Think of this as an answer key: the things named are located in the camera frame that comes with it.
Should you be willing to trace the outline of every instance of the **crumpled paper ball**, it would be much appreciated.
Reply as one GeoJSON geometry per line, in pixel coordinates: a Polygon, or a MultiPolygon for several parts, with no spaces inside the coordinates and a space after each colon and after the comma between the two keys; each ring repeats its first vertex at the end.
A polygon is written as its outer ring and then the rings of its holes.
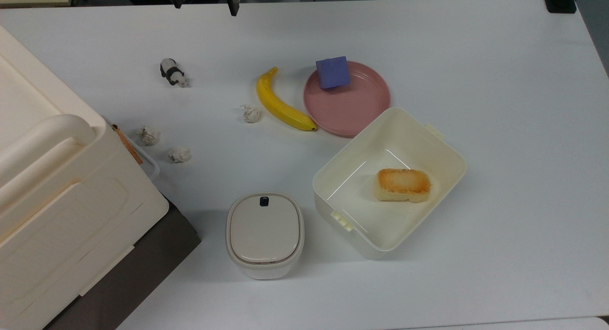
{"type": "Polygon", "coordinates": [[[151,126],[143,126],[136,133],[139,140],[146,146],[154,146],[161,139],[161,132],[151,126]]]}
{"type": "Polygon", "coordinates": [[[190,150],[185,146],[175,146],[169,150],[169,159],[174,163],[185,163],[192,158],[190,150]]]}
{"type": "Polygon", "coordinates": [[[260,116],[262,115],[262,112],[260,111],[260,109],[258,109],[257,107],[255,107],[251,104],[242,105],[241,107],[243,107],[243,120],[244,121],[246,121],[248,123],[258,122],[258,120],[260,119],[260,116]]]}

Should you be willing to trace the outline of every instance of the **storage box handle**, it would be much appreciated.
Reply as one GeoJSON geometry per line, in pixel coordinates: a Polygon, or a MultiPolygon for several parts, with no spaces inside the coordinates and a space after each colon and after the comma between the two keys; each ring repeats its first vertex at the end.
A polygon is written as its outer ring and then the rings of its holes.
{"type": "Polygon", "coordinates": [[[61,141],[73,137],[80,146],[95,140],[95,131],[76,115],[61,114],[46,118],[0,153],[0,187],[61,141]]]}
{"type": "Polygon", "coordinates": [[[346,220],[346,218],[341,215],[341,213],[339,213],[338,211],[334,210],[332,212],[332,218],[335,219],[337,222],[339,222],[339,224],[348,232],[351,232],[351,230],[353,230],[353,224],[349,223],[348,220],[346,220]]]}

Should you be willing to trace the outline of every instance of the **pink plate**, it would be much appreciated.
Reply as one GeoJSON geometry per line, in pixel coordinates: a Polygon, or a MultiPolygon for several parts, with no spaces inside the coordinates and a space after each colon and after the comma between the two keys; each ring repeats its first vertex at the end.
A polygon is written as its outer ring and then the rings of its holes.
{"type": "Polygon", "coordinates": [[[354,137],[389,108],[389,88],[383,78],[366,65],[348,61],[351,83],[322,89],[317,71],[303,91],[304,106],[315,121],[330,133],[354,137]]]}

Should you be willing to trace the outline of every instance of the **bread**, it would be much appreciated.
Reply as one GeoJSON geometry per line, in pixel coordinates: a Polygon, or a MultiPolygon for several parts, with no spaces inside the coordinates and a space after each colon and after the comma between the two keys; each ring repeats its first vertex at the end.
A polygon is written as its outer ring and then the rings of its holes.
{"type": "Polygon", "coordinates": [[[382,169],[376,175],[374,196],[381,201],[425,202],[431,183],[425,172],[408,169],[382,169]]]}

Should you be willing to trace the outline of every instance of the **wooden stick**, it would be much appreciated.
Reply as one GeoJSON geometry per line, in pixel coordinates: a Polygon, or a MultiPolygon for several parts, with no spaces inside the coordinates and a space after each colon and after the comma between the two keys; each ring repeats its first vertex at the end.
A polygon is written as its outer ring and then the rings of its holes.
{"type": "Polygon", "coordinates": [[[144,163],[144,161],[142,161],[142,159],[139,158],[139,155],[137,154],[137,152],[135,152],[135,149],[133,149],[133,146],[131,146],[129,141],[127,141],[127,138],[122,133],[122,131],[119,129],[119,127],[116,124],[113,124],[112,129],[116,132],[116,134],[118,134],[118,137],[120,137],[120,141],[125,146],[125,148],[127,148],[129,153],[131,153],[131,156],[133,157],[133,159],[135,159],[135,161],[137,161],[139,165],[142,165],[144,163]]]}

